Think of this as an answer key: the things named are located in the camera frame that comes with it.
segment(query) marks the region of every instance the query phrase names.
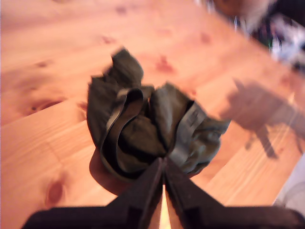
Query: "black object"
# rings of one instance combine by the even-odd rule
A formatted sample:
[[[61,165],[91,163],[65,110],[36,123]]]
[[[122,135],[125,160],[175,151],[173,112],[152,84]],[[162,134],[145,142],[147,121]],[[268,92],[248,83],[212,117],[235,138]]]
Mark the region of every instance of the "black object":
[[[143,70],[127,50],[112,62],[88,91],[88,128],[105,167],[134,181],[156,158],[169,155],[184,173],[199,173],[218,152],[230,121],[209,117],[169,83],[141,85]]]
[[[109,205],[40,211],[28,219],[23,229],[145,229],[161,200],[164,182],[186,229],[305,228],[302,215],[290,209],[226,208],[197,187],[169,158],[158,158]]]

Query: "wooden table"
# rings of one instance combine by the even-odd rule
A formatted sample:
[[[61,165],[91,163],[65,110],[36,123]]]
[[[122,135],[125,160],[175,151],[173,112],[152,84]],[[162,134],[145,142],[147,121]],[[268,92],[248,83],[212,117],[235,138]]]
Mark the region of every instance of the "wooden table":
[[[305,82],[265,48],[191,0],[1,3],[1,228],[53,206],[106,205],[128,186],[93,154],[85,114],[91,75],[123,45],[143,83],[170,81],[232,119],[192,181],[225,205],[273,203],[305,149]]]

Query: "wooden plank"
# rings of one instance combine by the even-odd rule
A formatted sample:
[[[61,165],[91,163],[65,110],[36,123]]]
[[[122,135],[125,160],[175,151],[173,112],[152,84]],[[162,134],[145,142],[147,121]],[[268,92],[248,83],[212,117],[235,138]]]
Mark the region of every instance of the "wooden plank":
[[[304,123],[303,114],[282,105],[266,123],[267,140],[250,139],[204,189],[225,205],[271,205],[303,153],[295,141],[304,144]],[[256,134],[264,135],[265,128]],[[276,157],[268,158],[266,151],[274,151]]]

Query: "wood knot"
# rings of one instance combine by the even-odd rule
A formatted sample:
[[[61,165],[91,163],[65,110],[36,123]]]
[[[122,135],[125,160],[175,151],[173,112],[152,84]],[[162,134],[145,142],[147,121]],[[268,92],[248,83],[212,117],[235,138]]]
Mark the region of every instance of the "wood knot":
[[[53,63],[53,61],[46,60],[46,61],[41,61],[41,62],[36,63],[35,66],[38,67],[38,68],[46,68],[52,63]]]
[[[72,1],[72,0],[52,0],[53,2],[56,2],[56,3],[59,3],[59,4],[64,4],[64,3],[67,3],[69,1]]]
[[[200,40],[204,44],[211,43],[211,37],[203,32],[200,34]]]
[[[119,15],[126,15],[127,14],[127,9],[124,6],[118,6],[115,8],[115,11],[119,14]]]
[[[63,197],[63,192],[62,181],[55,181],[50,184],[46,195],[46,206],[54,206],[58,204]]]
[[[101,40],[105,44],[112,44],[112,43],[116,42],[116,40],[114,38],[108,37],[108,36],[101,36]]]
[[[160,61],[156,64],[156,69],[160,72],[174,73],[174,68],[168,63],[167,57],[162,55]]]

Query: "dark plastic piece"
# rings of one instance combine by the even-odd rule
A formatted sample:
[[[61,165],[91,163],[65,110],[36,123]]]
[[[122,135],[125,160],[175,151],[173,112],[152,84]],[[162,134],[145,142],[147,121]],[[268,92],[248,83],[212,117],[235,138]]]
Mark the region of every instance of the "dark plastic piece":
[[[224,207],[168,158],[158,158],[134,185],[105,207],[53,208],[33,214],[24,229],[145,229],[162,196],[163,180],[186,229],[305,229],[296,211],[279,207]]]

